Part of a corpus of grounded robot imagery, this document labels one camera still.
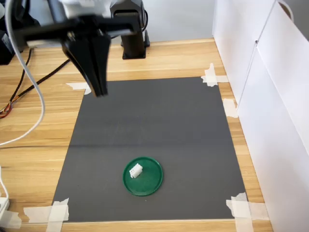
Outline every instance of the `cable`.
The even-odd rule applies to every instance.
[[[70,62],[70,60],[66,60],[65,62],[63,62],[58,68],[56,68],[55,70],[53,70],[50,74],[46,75],[45,77],[43,77],[42,79],[38,80],[37,84],[39,85],[40,83],[42,83],[43,81],[46,81],[49,77],[53,76],[55,73],[57,73],[59,70],[61,70],[64,66],[66,66],[68,63]],[[30,90],[33,90],[35,88],[34,85],[31,85],[29,88],[27,88],[25,91],[21,92],[14,100],[13,102],[15,102],[18,98],[22,97],[23,95],[25,95],[26,93],[28,93]]]
[[[147,26],[148,26],[148,13],[147,13],[146,10],[145,10],[145,16],[146,16],[146,22],[145,22],[145,26],[144,26],[142,32],[144,32],[146,30]]]
[[[4,143],[1,143],[0,146],[2,145],[5,145],[5,144],[9,144],[9,143],[12,143],[12,142],[15,142],[19,139],[22,139],[24,138],[25,136],[27,136],[30,132],[32,132],[39,124],[40,122],[42,122],[42,119],[44,117],[44,113],[45,113],[45,103],[44,103],[44,97],[40,91],[40,88],[39,86],[37,85],[37,83],[35,82],[33,76],[31,75],[31,72],[29,71],[27,65],[25,64],[19,50],[18,50],[18,47],[16,45],[16,40],[15,40],[15,36],[14,36],[14,33],[13,33],[13,27],[12,27],[12,8],[13,8],[13,3],[14,3],[14,0],[6,0],[6,4],[5,4],[5,25],[6,25],[6,28],[7,28],[7,31],[8,31],[8,34],[9,34],[9,37],[10,37],[10,40],[11,40],[11,43],[12,43],[12,47],[15,51],[15,54],[17,56],[17,58],[19,59],[19,62],[20,64],[23,66],[27,76],[29,77],[30,81],[32,82],[32,84],[34,85],[35,89],[37,90],[38,92],[38,95],[40,97],[40,101],[41,101],[41,115],[38,119],[38,121],[26,132],[24,133],[23,135],[15,138],[15,139],[12,139],[12,140],[9,140],[7,142],[4,142]]]
[[[28,55],[28,59],[27,59],[27,61],[26,61],[26,65],[29,64],[29,61],[30,61],[30,58],[31,58],[31,53],[32,53],[32,48],[29,50],[29,55]],[[10,102],[12,102],[13,99],[15,98],[16,93],[18,92],[18,90],[19,90],[19,88],[20,88],[20,86],[21,86],[21,83],[22,83],[23,80],[24,80],[24,76],[25,76],[25,70],[23,70],[23,73],[21,74],[20,81],[19,81],[19,83],[18,83],[18,86],[17,86],[15,92],[13,93],[13,95],[12,95],[11,98],[10,98]]]
[[[66,60],[65,62],[63,62],[59,67],[57,67],[55,70],[53,70],[51,73],[49,73],[48,75],[46,75],[45,77],[41,78],[39,81],[37,81],[37,84],[39,85],[40,83],[42,83],[43,81],[46,81],[48,78],[50,78],[51,76],[53,76],[54,74],[56,74],[58,71],[60,71],[64,66],[66,66],[68,63],[70,62],[70,60]],[[14,99],[12,99],[6,107],[4,107],[1,111],[0,111],[0,119],[1,118],[5,118],[8,116],[8,114],[10,113],[10,111],[13,108],[13,103],[15,103],[19,98],[21,98],[22,96],[24,96],[26,93],[30,92],[31,90],[34,89],[34,86],[31,85],[29,88],[27,88],[25,91],[21,92],[17,97],[14,96]]]
[[[4,189],[4,192],[5,192],[5,195],[6,195],[6,200],[5,200],[5,203],[4,203],[4,205],[6,204],[6,202],[9,200],[9,192],[8,192],[8,190],[6,189],[6,187],[5,187],[5,185],[4,185],[4,183],[3,183],[3,181],[2,181],[2,175],[1,175],[1,166],[0,166],[0,184],[2,185],[2,187],[3,187],[3,189]]]
[[[28,59],[26,61],[26,65],[29,64],[29,61],[30,61],[30,58],[31,58],[31,53],[32,53],[32,48],[29,50],[29,54],[28,54]],[[15,98],[16,93],[18,92],[18,90],[19,90],[19,88],[20,88],[20,86],[21,86],[21,84],[22,84],[22,82],[24,80],[24,76],[25,76],[25,70],[23,70],[23,72],[21,74],[21,78],[20,78],[20,81],[18,83],[18,86],[17,86],[16,90],[14,91],[13,95],[11,96],[11,98],[9,100],[9,103],[3,109],[0,110],[0,118],[6,117],[7,114],[9,113],[9,112],[7,112],[7,114],[5,116],[1,115],[1,114],[5,113],[5,111],[7,110],[8,106],[9,106],[9,104],[11,104],[13,99]]]

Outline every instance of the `wire bundle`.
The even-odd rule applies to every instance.
[[[29,50],[29,55],[28,55],[28,59],[26,61],[26,65],[29,64],[30,62],[30,58],[31,58],[31,54],[32,54],[33,49],[31,48]],[[57,73],[60,69],[62,69],[67,63],[69,63],[69,59],[66,60],[64,63],[62,63],[58,68],[56,68],[54,71],[52,71],[50,74],[46,75],[45,77],[43,77],[42,79],[40,79],[37,84],[39,85],[40,83],[42,83],[43,81],[47,80],[49,77],[51,77],[52,75],[54,75],[55,73]],[[34,89],[34,85],[31,85],[29,88],[27,88],[25,91],[21,92],[20,94],[17,94],[18,90],[20,89],[20,86],[24,80],[25,77],[25,70],[23,70],[23,73],[21,75],[20,81],[13,93],[13,95],[11,96],[9,102],[7,103],[7,105],[5,107],[3,107],[0,110],[0,118],[5,118],[8,116],[8,114],[11,112],[12,108],[13,108],[13,103],[16,102],[19,98],[21,98],[22,96],[24,96],[26,93],[28,93],[29,91],[31,91],[32,89]]]

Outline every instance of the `robotic arm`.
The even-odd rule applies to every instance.
[[[15,31],[18,46],[57,40],[96,97],[107,95],[106,69],[111,39],[121,36],[123,59],[146,57],[148,15],[142,0],[115,0],[111,18],[102,16],[98,0],[48,0],[54,24]]]

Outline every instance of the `white tape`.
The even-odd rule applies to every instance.
[[[62,202],[54,202],[46,232],[60,232],[62,228],[62,223],[64,219],[69,219],[69,209],[68,209],[69,199],[65,199]]]
[[[209,69],[205,70],[205,76],[202,76],[201,78],[203,79],[203,83],[207,83],[210,87],[218,85],[213,63],[211,63]]]
[[[227,76],[217,76],[218,83],[229,83]]]
[[[17,212],[4,211],[0,220],[0,227],[8,229],[20,229],[21,219]]]
[[[238,117],[237,109],[233,99],[223,99],[223,107],[227,117]]]
[[[79,83],[67,83],[68,86],[71,86],[73,90],[85,89],[84,95],[91,93],[91,89],[87,82],[79,82]]]
[[[60,232],[63,221],[69,220],[69,199],[54,202],[52,206],[27,207],[24,213],[29,223],[48,223],[46,232]]]
[[[210,64],[209,69],[205,70],[205,76],[201,77],[203,83],[207,83],[207,86],[214,87],[218,83],[228,83],[227,76],[216,76],[213,63]]]
[[[265,204],[248,202],[246,193],[231,197],[226,205],[235,218],[237,232],[253,232],[252,220],[269,220]]]

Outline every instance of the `black cable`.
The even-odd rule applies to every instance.
[[[142,32],[144,32],[146,30],[147,26],[148,26],[148,13],[147,13],[146,10],[145,10],[145,15],[146,15],[146,23],[145,23],[145,26],[144,26]]]
[[[66,60],[64,63],[62,63],[58,68],[56,68],[55,70],[53,70],[50,74],[46,75],[45,77],[43,77],[42,79],[40,79],[39,81],[37,81],[37,84],[39,85],[40,83],[42,83],[43,81],[46,81],[48,78],[50,78],[51,76],[53,76],[54,74],[56,74],[58,71],[60,71],[64,66],[66,66],[68,63],[70,62],[70,60]],[[25,91],[21,92],[18,97],[22,97],[23,95],[25,95],[26,93],[28,93],[29,91],[33,90],[34,86],[31,85],[29,88],[27,88]]]
[[[31,53],[32,53],[32,48],[29,50],[29,55],[28,55],[28,59],[27,59],[27,61],[26,61],[26,65],[29,64],[29,61],[30,61],[30,58],[31,58]],[[22,84],[22,82],[23,82],[23,80],[24,80],[24,77],[25,77],[25,70],[23,70],[23,73],[21,74],[20,81],[19,81],[18,86],[17,86],[17,88],[15,89],[13,95],[12,95],[11,98],[10,98],[10,102],[12,102],[13,99],[15,98],[16,93],[18,92],[18,90],[19,90],[19,88],[20,88],[20,86],[21,86],[21,84]]]

